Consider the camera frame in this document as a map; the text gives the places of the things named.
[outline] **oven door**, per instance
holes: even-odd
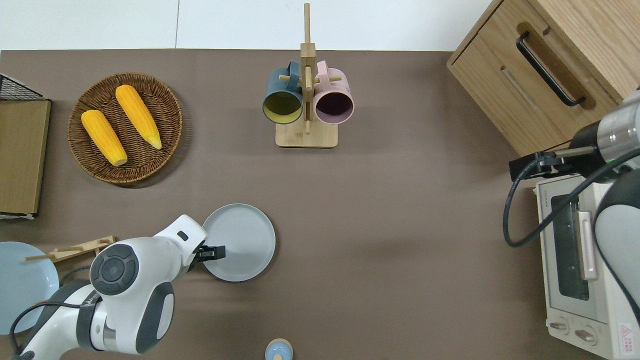
[[[538,185],[541,220],[584,180],[564,177]],[[603,262],[594,241],[591,221],[609,185],[594,184],[541,234],[545,254],[548,306],[598,322],[607,323]]]

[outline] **oven knob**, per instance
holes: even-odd
[[[569,325],[564,318],[559,318],[558,321],[554,322],[551,322],[549,319],[547,319],[547,326],[551,329],[559,330],[564,335],[569,334]]]
[[[590,326],[585,327],[585,329],[576,330],[575,335],[591,346],[595,346],[598,343],[596,331]]]

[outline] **warning label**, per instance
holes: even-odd
[[[624,355],[634,354],[634,336],[631,332],[631,324],[620,324],[620,352]]]

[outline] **black drawer handle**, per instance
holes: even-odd
[[[558,99],[563,102],[563,104],[567,106],[576,106],[584,101],[584,96],[580,99],[573,100],[569,97],[569,95],[564,92],[564,90],[558,85],[556,80],[549,74],[549,71],[545,69],[545,67],[536,59],[531,50],[524,44],[524,39],[529,35],[528,31],[525,31],[524,34],[520,35],[518,41],[516,41],[516,47],[520,51],[520,54],[524,56],[525,59],[531,64],[531,67],[540,75],[542,80],[544,80],[547,85],[551,88],[551,90],[556,93]]]

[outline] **oven window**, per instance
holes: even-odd
[[[555,211],[567,195],[551,198]],[[560,294],[578,300],[589,300],[589,284],[580,276],[578,254],[578,200],[571,201],[553,221],[556,241],[556,264]]]

